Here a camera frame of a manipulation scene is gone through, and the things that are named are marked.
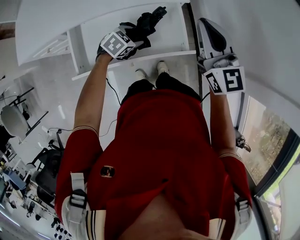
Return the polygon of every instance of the green grass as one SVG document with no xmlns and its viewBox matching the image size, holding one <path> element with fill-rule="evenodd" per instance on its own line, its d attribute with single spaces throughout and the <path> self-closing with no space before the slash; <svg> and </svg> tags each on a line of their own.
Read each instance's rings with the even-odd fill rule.
<svg viewBox="0 0 300 240">
<path fill-rule="evenodd" d="M 290 170 L 290 168 L 292 167 L 292 165 L 294 164 L 294 162 L 297 159 L 297 156 L 300 154 L 300 145 L 298 146 L 297 150 L 295 151 L 293 157 L 291 158 L 290 162 L 288 163 L 288 165 L 285 167 L 285 169 L 283 170 L 283 172 L 280 174 L 280 176 L 275 180 L 275 182 L 269 187 L 269 189 L 263 194 L 263 197 L 266 198 L 268 194 L 272 194 L 272 192 L 274 190 L 276 190 L 277 188 L 279 188 L 279 183 L 280 181 L 283 179 L 283 177 L 286 175 L 286 173 Z"/>
</svg>

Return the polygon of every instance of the open drawer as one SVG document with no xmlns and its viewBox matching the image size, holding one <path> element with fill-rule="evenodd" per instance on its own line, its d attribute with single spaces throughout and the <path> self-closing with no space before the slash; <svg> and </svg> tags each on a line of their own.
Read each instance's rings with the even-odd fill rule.
<svg viewBox="0 0 300 240">
<path fill-rule="evenodd" d="M 113 13 L 94 18 L 90 21 L 67 31 L 70 51 L 74 66 L 78 74 L 75 79 L 89 74 L 95 64 L 97 49 L 102 38 L 112 32 L 121 22 L 136 24 L 137 19 L 144 12 L 152 12 L 157 7 L 166 7 L 167 14 L 156 25 L 156 32 L 149 36 L 150 48 L 138 50 L 130 59 L 137 59 L 151 56 L 150 58 L 161 57 L 161 54 L 182 55 L 182 51 L 189 52 L 188 35 L 184 22 L 183 12 L 180 3 L 148 4 L 122 9 Z M 120 61 L 114 59 L 111 64 L 115 66 Z"/>
</svg>

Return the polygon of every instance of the black pants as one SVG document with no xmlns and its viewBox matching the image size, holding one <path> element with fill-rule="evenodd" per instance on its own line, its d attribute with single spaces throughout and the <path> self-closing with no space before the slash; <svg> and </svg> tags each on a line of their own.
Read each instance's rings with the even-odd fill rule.
<svg viewBox="0 0 300 240">
<path fill-rule="evenodd" d="M 134 82 L 127 91 L 126 96 L 123 98 L 121 105 L 131 96 L 140 93 L 151 91 L 154 88 L 154 85 L 148 80 L 143 79 Z M 171 89 L 183 94 L 189 95 L 197 100 L 201 101 L 200 96 L 189 86 L 181 83 L 177 79 L 171 77 L 167 73 L 161 73 L 156 80 L 157 89 Z"/>
</svg>

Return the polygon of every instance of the white shoe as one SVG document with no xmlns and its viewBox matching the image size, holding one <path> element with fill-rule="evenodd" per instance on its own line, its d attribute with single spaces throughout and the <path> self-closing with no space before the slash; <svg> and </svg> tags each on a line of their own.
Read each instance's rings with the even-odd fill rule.
<svg viewBox="0 0 300 240">
<path fill-rule="evenodd" d="M 137 81 L 147 79 L 145 72 L 141 69 L 135 71 L 135 77 Z"/>
<path fill-rule="evenodd" d="M 168 66 L 164 61 L 160 61 L 157 65 L 158 75 L 161 73 L 170 73 Z"/>
</svg>

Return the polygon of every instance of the red polo shirt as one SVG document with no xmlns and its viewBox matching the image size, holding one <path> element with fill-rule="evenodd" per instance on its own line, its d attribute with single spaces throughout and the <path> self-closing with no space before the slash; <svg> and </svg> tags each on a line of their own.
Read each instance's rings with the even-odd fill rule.
<svg viewBox="0 0 300 240">
<path fill-rule="evenodd" d="M 104 166 L 114 168 L 112 178 L 101 176 Z M 199 101 L 172 90 L 130 97 L 119 109 L 115 139 L 105 151 L 95 131 L 71 134 L 57 179 L 60 218 L 72 193 L 70 172 L 84 173 L 91 209 L 106 210 L 106 240 L 117 239 L 159 193 L 187 229 L 207 236 L 209 220 L 222 218 L 223 239 L 230 239 L 234 192 L 251 199 L 244 165 L 211 148 Z"/>
</svg>

